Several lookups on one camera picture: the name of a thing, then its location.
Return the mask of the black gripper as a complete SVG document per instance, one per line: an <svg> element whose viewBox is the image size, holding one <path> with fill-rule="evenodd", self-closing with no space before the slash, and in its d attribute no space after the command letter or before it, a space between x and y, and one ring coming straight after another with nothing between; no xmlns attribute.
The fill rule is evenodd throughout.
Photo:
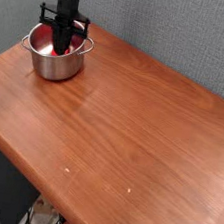
<svg viewBox="0 0 224 224"><path fill-rule="evenodd" d="M58 55L66 54L66 51L70 46L72 35L78 35L85 39L87 38L90 19L86 18L86 16L82 15L80 12L75 13L74 16L65 16L60 15L57 12L57 7L55 5L43 2L40 4L40 7L39 22L53 28L53 48ZM84 25L83 29L78 29L75 25L76 22L82 23ZM61 28L66 29L64 33L63 47L63 32Z"/></svg>

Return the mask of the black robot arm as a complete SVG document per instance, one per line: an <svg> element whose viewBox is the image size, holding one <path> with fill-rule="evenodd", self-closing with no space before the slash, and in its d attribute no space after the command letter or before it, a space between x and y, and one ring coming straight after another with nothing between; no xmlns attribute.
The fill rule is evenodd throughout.
<svg viewBox="0 0 224 224"><path fill-rule="evenodd" d="M39 22L52 29L53 49L65 54L74 35L86 39L90 19L79 12L79 0L57 0L57 4L41 3Z"/></svg>

